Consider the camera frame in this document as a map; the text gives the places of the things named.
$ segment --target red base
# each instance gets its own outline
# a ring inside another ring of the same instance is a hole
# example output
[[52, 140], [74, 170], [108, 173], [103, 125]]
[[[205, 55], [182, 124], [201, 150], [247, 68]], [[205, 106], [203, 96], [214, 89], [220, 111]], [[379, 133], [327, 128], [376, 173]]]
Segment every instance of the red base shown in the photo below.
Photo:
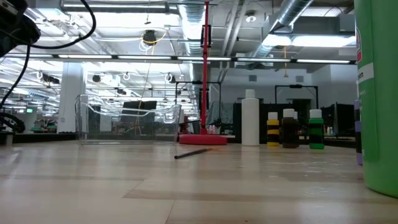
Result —
[[180, 135], [180, 144], [221, 146], [227, 144], [227, 138], [215, 134], [182, 134]]

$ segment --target red pole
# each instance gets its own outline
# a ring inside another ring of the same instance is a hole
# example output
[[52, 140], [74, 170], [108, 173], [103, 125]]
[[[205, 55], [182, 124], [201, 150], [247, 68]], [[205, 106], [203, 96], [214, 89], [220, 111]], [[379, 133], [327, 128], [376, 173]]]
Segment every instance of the red pole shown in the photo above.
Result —
[[205, 38], [203, 41], [203, 91], [201, 94], [200, 134], [207, 134], [206, 97], [207, 97], [207, 42], [209, 35], [209, 2], [205, 2]]

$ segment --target bottle cap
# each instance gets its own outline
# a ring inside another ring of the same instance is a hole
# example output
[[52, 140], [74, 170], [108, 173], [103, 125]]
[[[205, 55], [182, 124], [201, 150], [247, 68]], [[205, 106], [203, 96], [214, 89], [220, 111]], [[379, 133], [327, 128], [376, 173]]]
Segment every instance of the bottle cap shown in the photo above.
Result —
[[294, 109], [284, 109], [284, 118], [294, 118]]
[[246, 90], [246, 98], [255, 98], [256, 92], [254, 90]]
[[278, 120], [278, 112], [269, 112], [268, 120]]
[[310, 110], [310, 118], [322, 118], [322, 110]]

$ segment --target black stick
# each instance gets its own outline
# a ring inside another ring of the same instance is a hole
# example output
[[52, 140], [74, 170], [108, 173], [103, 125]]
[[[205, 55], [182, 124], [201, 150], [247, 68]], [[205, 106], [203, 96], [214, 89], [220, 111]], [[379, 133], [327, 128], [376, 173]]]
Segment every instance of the black stick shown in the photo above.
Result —
[[196, 154], [201, 154], [201, 153], [207, 152], [207, 151], [209, 151], [209, 150], [210, 150], [210, 149], [199, 149], [199, 150], [196, 150], [196, 151], [183, 153], [183, 154], [174, 156], [174, 159], [181, 159], [181, 158], [184, 158], [184, 157], [187, 157], [187, 156], [192, 156], [192, 155], [196, 155]]

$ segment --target clear acrylic box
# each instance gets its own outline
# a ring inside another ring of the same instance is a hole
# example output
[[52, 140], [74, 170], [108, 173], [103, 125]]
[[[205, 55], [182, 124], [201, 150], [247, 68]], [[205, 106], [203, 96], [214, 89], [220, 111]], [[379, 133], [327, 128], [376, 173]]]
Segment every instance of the clear acrylic box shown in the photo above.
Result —
[[181, 105], [167, 110], [115, 107], [97, 95], [77, 96], [80, 144], [170, 144], [177, 142]]

